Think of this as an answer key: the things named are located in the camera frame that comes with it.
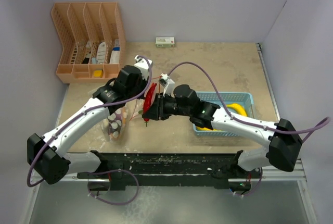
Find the red chili pepper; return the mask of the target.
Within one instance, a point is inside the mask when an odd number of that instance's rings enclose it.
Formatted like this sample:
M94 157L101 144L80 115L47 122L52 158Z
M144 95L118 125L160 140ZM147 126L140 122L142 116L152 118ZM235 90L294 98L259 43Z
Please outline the red chili pepper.
M148 92L146 93L146 96L144 99L144 104L143 104L143 113L145 113L151 107L151 103L155 96L156 86L157 86L156 83L152 83Z
M145 126L148 126L149 118L144 118Z

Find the red zipper clear bag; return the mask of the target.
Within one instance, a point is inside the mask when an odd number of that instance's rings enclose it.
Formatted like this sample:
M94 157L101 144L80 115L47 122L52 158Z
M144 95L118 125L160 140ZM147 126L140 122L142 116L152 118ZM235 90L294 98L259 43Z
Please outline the red zipper clear bag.
M160 90L161 90L161 88L160 88L161 85L158 83L159 79L160 79L160 76L155 77L155 78L152 79L152 83L156 83L157 84L156 90L155 90L155 94L157 92L160 92ZM144 119L142 117L142 115L143 115L143 104L144 104L144 99L145 99L145 96L146 96L146 93L148 92L148 90L145 92L143 99L137 99L135 101L135 106L134 106L134 109L133 109L133 112L132 112L132 115L131 115L129 121L133 120L136 117L139 117L139 118L141 118L144 121Z

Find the polka dot zip bag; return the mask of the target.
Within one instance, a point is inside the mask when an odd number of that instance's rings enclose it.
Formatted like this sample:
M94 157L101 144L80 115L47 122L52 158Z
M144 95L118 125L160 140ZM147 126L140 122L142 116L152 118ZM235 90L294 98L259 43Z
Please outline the polka dot zip bag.
M123 98L110 86L102 86L92 94L93 98L98 98L104 104L122 101ZM108 141L117 141L124 132L126 123L129 120L129 109L124 104L109 107L110 115L104 119L101 128Z

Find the yellow banana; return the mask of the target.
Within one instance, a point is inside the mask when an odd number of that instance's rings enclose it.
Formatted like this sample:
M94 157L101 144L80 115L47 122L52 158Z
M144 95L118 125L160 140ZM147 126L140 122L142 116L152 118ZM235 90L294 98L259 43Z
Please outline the yellow banana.
M226 107L228 109L232 109L234 112L236 112L239 115L247 116L247 113L246 113L245 109L239 104L236 104L236 103L227 104Z

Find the yellow pepper piece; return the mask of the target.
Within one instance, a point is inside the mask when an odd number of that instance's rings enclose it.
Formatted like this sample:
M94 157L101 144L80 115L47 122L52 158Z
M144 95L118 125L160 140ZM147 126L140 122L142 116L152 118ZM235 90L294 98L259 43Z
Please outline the yellow pepper piece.
M201 127L198 127L198 126L196 126L196 130L197 130L197 131L216 131L216 130L214 130L214 129L201 128Z

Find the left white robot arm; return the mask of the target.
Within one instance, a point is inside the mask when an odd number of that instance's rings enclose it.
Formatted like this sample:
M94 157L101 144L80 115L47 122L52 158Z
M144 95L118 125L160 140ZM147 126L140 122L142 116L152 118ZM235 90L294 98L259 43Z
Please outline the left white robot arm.
M30 165L27 185L32 171L43 181L55 184L68 173L86 172L102 178L107 171L107 161L96 151L69 154L68 150L88 130L107 119L126 103L143 98L151 82L152 65L141 60L126 65L116 78L110 79L96 89L82 108L53 130L43 134L32 134L27 140L27 159Z

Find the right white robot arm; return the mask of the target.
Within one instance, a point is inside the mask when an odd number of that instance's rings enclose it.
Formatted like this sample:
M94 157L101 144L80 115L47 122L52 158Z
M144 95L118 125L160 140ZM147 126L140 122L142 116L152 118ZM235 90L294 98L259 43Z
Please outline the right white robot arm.
M152 105L143 113L149 120L166 120L171 115L187 116L197 127L222 130L251 139L261 148L239 151L231 166L232 174L243 178L255 168L274 166L292 172L302 146L292 123L259 121L227 111L218 104L203 101L188 85L179 85L173 96L156 94Z

